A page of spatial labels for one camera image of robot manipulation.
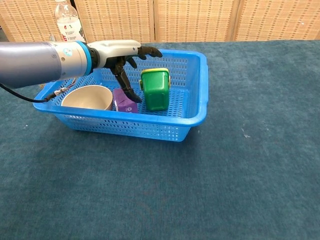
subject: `teal carpet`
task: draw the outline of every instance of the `teal carpet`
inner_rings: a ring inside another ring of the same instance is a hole
[[[209,65],[181,143],[73,131],[0,90],[0,238],[319,239],[320,42],[157,46]]]

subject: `robotic hand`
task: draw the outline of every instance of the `robotic hand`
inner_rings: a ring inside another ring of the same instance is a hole
[[[85,44],[73,42],[0,42],[0,84],[22,88],[89,75],[94,69],[108,68],[126,96],[136,103],[142,100],[131,88],[124,70],[133,68],[133,57],[161,58],[155,47],[142,46],[135,40],[104,40]]]

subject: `woven room divider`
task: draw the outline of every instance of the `woven room divider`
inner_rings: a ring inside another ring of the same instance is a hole
[[[314,40],[319,31],[319,0],[241,0],[233,40]]]
[[[153,0],[75,0],[88,42],[155,41]]]
[[[0,26],[10,42],[49,41],[62,36],[55,20],[54,0],[0,0]]]
[[[154,0],[157,42],[226,42],[239,0]]]

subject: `basket rim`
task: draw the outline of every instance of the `basket rim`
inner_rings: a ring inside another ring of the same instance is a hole
[[[192,127],[201,124],[207,116],[207,103],[209,100],[209,78],[207,58],[204,54],[197,51],[160,49],[163,54],[187,54],[194,55],[200,59],[199,71],[199,96],[197,114],[190,118],[152,115],[144,113],[131,113],[120,111],[107,111],[97,109],[85,109],[67,106],[52,106],[48,103],[33,103],[34,108],[40,112],[59,115],[72,115],[87,118],[98,118],[105,120],[121,120],[156,125],[171,125],[179,127]],[[59,85],[61,81],[47,83],[37,94],[35,99],[40,100],[46,97],[53,85]]]

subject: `purple object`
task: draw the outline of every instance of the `purple object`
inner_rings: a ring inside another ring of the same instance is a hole
[[[113,90],[113,101],[118,112],[138,113],[137,104],[130,100],[121,88]]]

